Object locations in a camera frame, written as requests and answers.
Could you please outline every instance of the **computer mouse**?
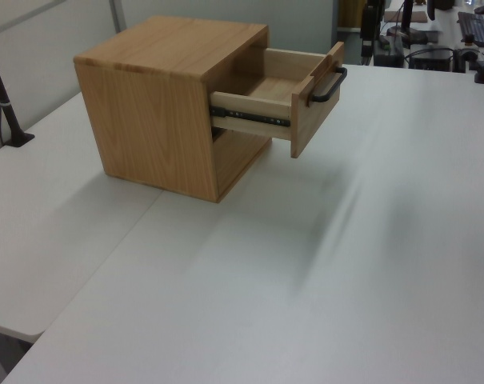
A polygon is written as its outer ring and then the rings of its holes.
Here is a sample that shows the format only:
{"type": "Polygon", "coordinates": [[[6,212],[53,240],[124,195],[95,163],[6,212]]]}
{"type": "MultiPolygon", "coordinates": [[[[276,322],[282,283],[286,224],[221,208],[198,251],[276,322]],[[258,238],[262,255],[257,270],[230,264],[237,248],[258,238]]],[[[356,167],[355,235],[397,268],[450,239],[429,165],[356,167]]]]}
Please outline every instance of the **computer mouse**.
{"type": "Polygon", "coordinates": [[[484,6],[479,6],[478,8],[474,8],[474,12],[476,14],[484,14],[484,6]]]}

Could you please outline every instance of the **keyboard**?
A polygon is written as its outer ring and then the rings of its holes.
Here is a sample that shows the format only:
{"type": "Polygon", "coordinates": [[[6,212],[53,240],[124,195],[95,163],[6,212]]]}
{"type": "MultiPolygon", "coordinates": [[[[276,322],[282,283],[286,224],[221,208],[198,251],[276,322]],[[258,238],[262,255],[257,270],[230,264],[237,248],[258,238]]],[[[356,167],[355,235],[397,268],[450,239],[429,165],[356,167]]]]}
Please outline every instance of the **keyboard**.
{"type": "Polygon", "coordinates": [[[465,36],[473,34],[474,44],[484,47],[484,20],[482,15],[458,12],[458,22],[463,41],[465,36]]]}

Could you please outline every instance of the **drawer slide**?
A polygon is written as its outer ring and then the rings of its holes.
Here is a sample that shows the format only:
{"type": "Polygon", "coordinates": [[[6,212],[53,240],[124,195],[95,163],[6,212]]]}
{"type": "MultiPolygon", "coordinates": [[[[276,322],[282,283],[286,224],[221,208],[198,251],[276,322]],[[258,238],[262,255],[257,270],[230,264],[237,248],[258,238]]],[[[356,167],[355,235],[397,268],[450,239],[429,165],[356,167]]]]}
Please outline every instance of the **drawer slide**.
{"type": "Polygon", "coordinates": [[[272,124],[274,126],[291,126],[291,121],[283,118],[271,118],[269,116],[261,116],[260,114],[248,114],[247,112],[240,112],[236,110],[228,110],[221,106],[211,106],[210,116],[218,118],[240,118],[243,120],[250,120],[252,122],[264,122],[265,124],[272,124]]]}

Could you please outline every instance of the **monitor arm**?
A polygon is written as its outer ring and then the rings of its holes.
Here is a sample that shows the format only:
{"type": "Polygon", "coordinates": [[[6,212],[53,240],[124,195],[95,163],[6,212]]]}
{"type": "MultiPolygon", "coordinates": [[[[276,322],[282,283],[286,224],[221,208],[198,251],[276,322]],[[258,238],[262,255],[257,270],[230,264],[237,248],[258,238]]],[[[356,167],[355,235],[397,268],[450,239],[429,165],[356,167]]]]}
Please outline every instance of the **monitor arm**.
{"type": "Polygon", "coordinates": [[[0,77],[0,107],[9,123],[11,139],[6,142],[7,146],[20,147],[27,144],[31,139],[34,138],[32,134],[27,134],[22,131],[19,126],[18,120],[16,119],[16,114],[14,109],[10,104],[9,95],[3,85],[2,78],[0,77]]]}

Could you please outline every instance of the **cabinet side panel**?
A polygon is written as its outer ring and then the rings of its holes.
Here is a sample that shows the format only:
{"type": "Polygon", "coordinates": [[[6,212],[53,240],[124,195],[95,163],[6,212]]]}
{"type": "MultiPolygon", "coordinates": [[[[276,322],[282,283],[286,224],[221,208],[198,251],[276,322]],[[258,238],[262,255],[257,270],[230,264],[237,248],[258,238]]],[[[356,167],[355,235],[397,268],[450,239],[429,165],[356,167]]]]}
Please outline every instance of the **cabinet side panel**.
{"type": "Polygon", "coordinates": [[[218,191],[221,196],[234,186],[271,138],[227,130],[214,142],[218,191]]]}
{"type": "Polygon", "coordinates": [[[217,200],[204,84],[81,64],[75,68],[107,174],[217,200]]]}

